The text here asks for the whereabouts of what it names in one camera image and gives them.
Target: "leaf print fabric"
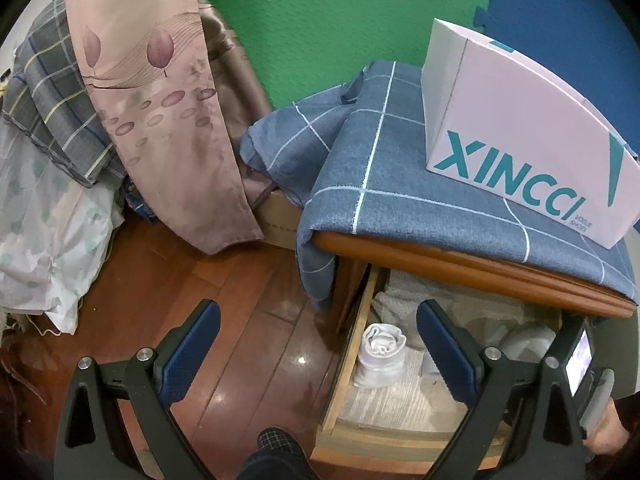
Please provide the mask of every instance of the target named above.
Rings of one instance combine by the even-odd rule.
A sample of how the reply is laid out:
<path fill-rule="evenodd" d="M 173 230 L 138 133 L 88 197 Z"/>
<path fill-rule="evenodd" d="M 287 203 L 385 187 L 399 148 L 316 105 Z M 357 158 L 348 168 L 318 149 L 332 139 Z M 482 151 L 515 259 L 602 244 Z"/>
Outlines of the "leaf print fabric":
<path fill-rule="evenodd" d="M 207 62 L 198 0 L 65 3 L 89 98 L 156 216 L 208 254 L 263 238 Z M 260 186 L 254 202 L 271 182 Z"/>
<path fill-rule="evenodd" d="M 73 333 L 78 301 L 122 222 L 114 190 L 81 186 L 0 122 L 0 211 L 0 306 L 43 312 Z"/>

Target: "leaf pattern bag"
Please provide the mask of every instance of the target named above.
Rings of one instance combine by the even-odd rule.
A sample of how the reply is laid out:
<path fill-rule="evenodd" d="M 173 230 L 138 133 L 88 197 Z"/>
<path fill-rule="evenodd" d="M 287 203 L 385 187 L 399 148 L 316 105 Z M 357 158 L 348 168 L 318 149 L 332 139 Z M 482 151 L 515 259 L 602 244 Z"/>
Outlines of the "leaf pattern bag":
<path fill-rule="evenodd" d="M 158 218 L 209 254 L 261 239 L 220 110 L 198 0 L 66 0 L 66 9 L 86 91 Z"/>

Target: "folded blanket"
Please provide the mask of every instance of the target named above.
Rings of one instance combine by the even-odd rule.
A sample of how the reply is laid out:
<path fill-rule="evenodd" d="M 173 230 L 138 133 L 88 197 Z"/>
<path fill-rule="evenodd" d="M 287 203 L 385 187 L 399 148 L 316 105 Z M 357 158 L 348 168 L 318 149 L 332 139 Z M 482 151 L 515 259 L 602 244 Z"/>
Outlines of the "folded blanket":
<path fill-rule="evenodd" d="M 18 48 L 2 114 L 83 186 L 122 182 L 126 172 L 116 147 L 78 73 L 65 0 L 45 7 Z"/>
<path fill-rule="evenodd" d="M 359 388 L 383 388 L 395 383 L 404 371 L 406 337 L 386 323 L 372 323 L 362 334 L 353 384 Z"/>
<path fill-rule="evenodd" d="M 252 126 L 242 158 L 305 205 L 300 277 L 317 308 L 331 305 L 335 256 L 313 231 L 418 242 L 638 290 L 624 240 L 606 250 L 558 222 L 426 169 L 420 69 L 375 61 L 351 85 L 320 92 Z"/>

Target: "metal screw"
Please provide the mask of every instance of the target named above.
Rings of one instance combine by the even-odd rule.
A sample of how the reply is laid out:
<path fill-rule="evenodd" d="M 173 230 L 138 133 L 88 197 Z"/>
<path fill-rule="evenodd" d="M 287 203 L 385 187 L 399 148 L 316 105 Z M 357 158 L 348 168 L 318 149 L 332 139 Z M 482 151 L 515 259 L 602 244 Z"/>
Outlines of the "metal screw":
<path fill-rule="evenodd" d="M 502 357 L 502 352 L 495 346 L 489 346 L 484 349 L 484 355 L 486 355 L 491 361 L 497 361 Z"/>
<path fill-rule="evenodd" d="M 80 368 L 81 370 L 86 370 L 89 366 L 91 366 L 92 362 L 93 359 L 91 359 L 90 357 L 83 357 L 78 361 L 78 368 Z"/>
<path fill-rule="evenodd" d="M 141 348 L 140 350 L 138 350 L 136 358 L 138 359 L 138 361 L 149 361 L 153 354 L 154 351 L 151 348 Z"/>
<path fill-rule="evenodd" d="M 545 363 L 549 368 L 552 368 L 553 370 L 555 370 L 556 368 L 558 368 L 560 366 L 560 363 L 558 362 L 558 359 L 556 359 L 555 357 L 547 357 L 545 359 Z"/>

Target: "cardboard box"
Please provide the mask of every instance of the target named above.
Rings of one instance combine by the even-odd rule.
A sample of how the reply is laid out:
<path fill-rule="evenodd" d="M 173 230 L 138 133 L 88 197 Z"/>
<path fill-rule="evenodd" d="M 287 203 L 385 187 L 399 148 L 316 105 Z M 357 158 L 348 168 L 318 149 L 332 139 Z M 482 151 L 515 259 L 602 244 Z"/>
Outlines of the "cardboard box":
<path fill-rule="evenodd" d="M 509 198 L 607 249 L 640 217 L 640 166 L 558 76 L 435 20 L 422 68 L 427 169 Z"/>
<path fill-rule="evenodd" d="M 273 191 L 254 213 L 264 234 L 264 242 L 296 250 L 296 232 L 302 209 L 289 202 L 281 190 Z"/>

